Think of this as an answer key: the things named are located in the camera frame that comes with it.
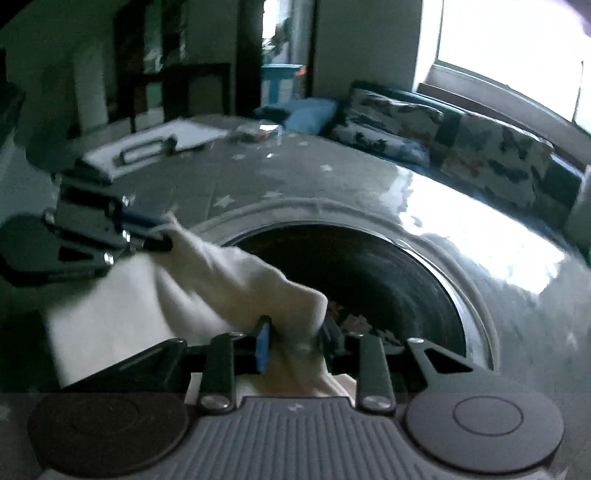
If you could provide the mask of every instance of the white towel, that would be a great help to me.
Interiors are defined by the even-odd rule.
[[[173,337],[205,345],[225,332],[251,331],[271,317],[280,338],[263,375],[238,377],[244,395],[355,395],[355,382],[330,375],[316,348],[326,297],[295,284],[239,248],[209,244],[179,226],[167,253],[115,264],[82,298],[53,309],[48,330],[60,382],[67,385]],[[193,403],[200,375],[191,382]]]

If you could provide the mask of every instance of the pillow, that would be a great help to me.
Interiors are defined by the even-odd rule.
[[[312,97],[259,107],[254,116],[281,124],[286,130],[320,135],[334,118],[338,107],[336,100]]]
[[[330,138],[344,145],[370,153],[385,160],[395,160],[423,167],[429,166],[429,152],[414,140],[392,135],[383,130],[345,120],[337,125]]]
[[[513,205],[530,209],[534,185],[546,173],[553,147],[512,125],[468,112],[441,170]]]
[[[347,118],[372,125],[431,148],[443,121],[443,113],[427,105],[394,100],[363,89],[351,91]]]

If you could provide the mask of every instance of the clipboard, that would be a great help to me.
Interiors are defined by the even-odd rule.
[[[162,157],[204,147],[227,134],[224,129],[178,119],[89,151],[82,159],[115,179]]]

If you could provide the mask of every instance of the white paper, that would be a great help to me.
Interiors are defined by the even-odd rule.
[[[155,163],[163,158],[158,153],[161,147],[155,145],[142,149],[142,155],[146,153],[146,149],[154,149],[154,156],[137,161],[131,165],[121,166],[119,163],[119,155],[122,150],[127,150],[135,145],[142,145],[157,138],[164,139],[172,136],[177,138],[176,151],[190,150],[211,140],[225,137],[227,134],[227,130],[222,130],[220,128],[208,127],[207,125],[196,124],[188,120],[173,120],[164,125],[128,135],[117,142],[87,152],[84,154],[83,159],[85,162],[101,169],[114,179]]]

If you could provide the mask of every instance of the bright window light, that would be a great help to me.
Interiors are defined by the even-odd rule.
[[[587,57],[584,60],[581,97],[574,121],[591,134],[591,37],[587,37]]]
[[[571,121],[587,39],[579,16],[553,0],[445,0],[439,60]]]
[[[262,37],[263,40],[267,40],[275,35],[279,17],[279,0],[265,0],[263,9]]]

